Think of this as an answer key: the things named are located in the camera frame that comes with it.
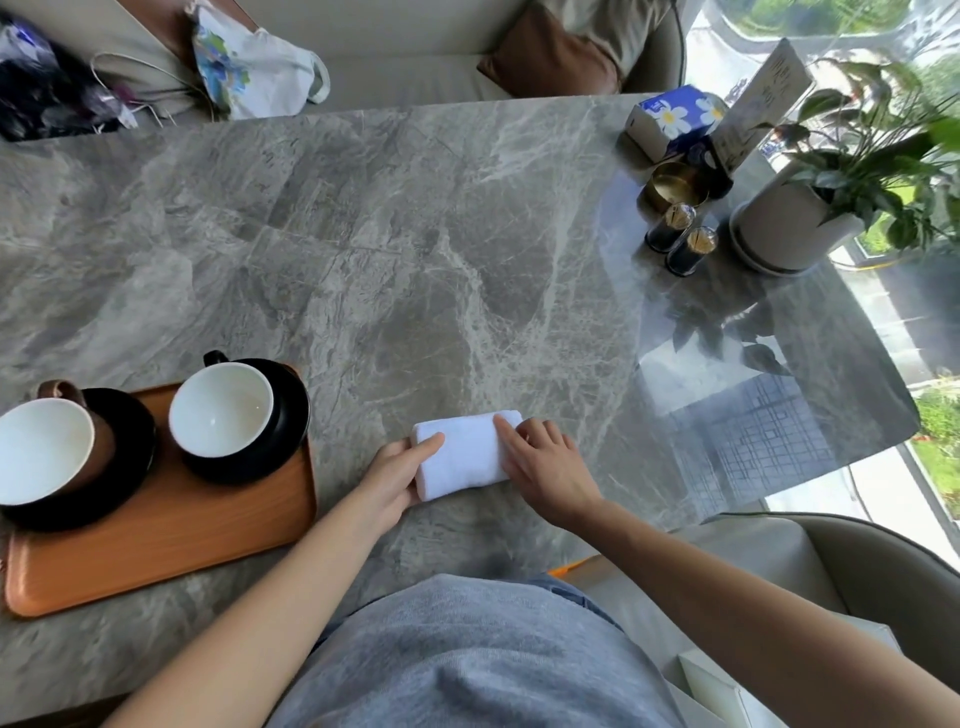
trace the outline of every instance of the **menu card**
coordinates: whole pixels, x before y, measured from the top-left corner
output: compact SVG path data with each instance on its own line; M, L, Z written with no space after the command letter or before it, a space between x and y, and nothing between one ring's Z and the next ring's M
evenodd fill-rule
M732 174L770 133L757 126L779 124L812 84L804 63L790 41L783 38L710 135L727 174Z

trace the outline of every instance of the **cup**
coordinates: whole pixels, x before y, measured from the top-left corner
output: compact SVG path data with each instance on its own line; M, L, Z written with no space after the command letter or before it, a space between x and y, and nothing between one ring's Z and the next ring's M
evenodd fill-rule
M204 364L170 403L170 433L191 455L227 457L276 423L274 389L254 367L229 361L220 352L206 354Z
M0 505L23 505L82 488L107 468L113 430L63 379L0 417Z

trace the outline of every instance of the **beige sofa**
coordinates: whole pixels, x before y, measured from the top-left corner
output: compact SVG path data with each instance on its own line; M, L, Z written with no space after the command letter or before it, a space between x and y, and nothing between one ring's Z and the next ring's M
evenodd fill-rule
M170 50L182 33L187 0L0 0L0 8L30 20L52 40L89 60L101 52L146 61L199 83L188 46ZM318 110L376 109L509 98L476 70L528 0L213 0L238 18L316 52L332 91ZM625 84L629 92L683 83L684 33L703 0L677 0L652 33ZM98 68L134 89L163 89L162 71L114 57ZM182 110L167 97L166 108Z
M875 523L808 513L723 515L674 535L825 609L887 624L903 654L960 692L960 574ZM687 690L693 642L602 556L562 579L605 609L663 675Z

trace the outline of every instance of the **orange tray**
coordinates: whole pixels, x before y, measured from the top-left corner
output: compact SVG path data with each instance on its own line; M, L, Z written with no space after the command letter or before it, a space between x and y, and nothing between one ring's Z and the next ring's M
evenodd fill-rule
M21 617L154 584L296 541L317 515L309 442L278 471L241 487L187 470L167 428L180 384L133 392L156 421L154 464L120 508L63 533L15 529L7 553L7 606Z

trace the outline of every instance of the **blue tissue box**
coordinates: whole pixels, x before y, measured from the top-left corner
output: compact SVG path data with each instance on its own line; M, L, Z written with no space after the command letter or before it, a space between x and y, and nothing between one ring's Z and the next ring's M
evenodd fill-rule
M723 111L696 86L685 85L641 101L626 132L652 161L681 155L723 118Z

